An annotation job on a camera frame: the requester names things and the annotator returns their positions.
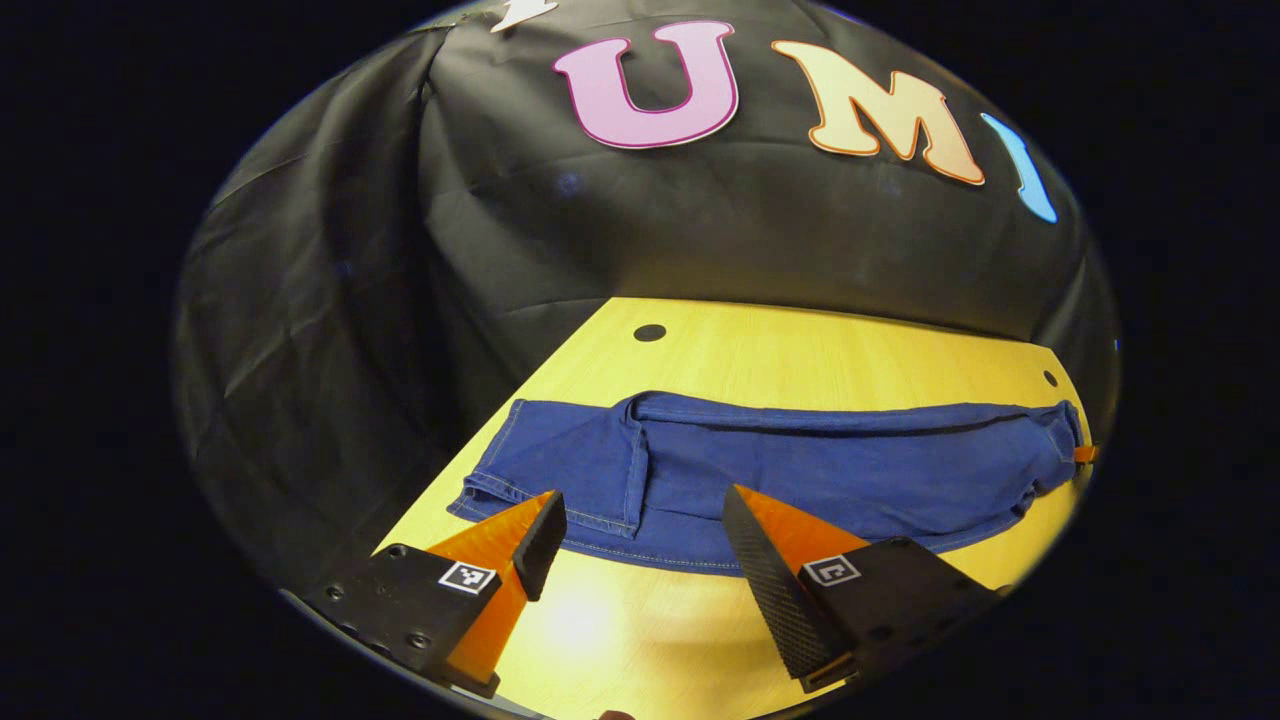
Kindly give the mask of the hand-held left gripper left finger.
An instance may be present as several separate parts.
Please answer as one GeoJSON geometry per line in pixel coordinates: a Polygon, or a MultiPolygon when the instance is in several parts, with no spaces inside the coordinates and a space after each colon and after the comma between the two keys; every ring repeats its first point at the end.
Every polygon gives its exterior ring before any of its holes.
{"type": "Polygon", "coordinates": [[[421,550],[394,543],[302,603],[366,648],[440,685],[492,698],[521,612],[541,597],[567,530],[549,491],[421,550]]]}

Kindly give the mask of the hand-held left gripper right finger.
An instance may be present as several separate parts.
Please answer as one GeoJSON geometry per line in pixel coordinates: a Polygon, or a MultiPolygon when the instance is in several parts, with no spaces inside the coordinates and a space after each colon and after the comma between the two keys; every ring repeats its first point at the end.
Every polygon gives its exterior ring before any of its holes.
{"type": "Polygon", "coordinates": [[[788,675],[869,685],[993,609],[991,589],[905,536],[869,542],[731,486],[722,525],[788,675]]]}

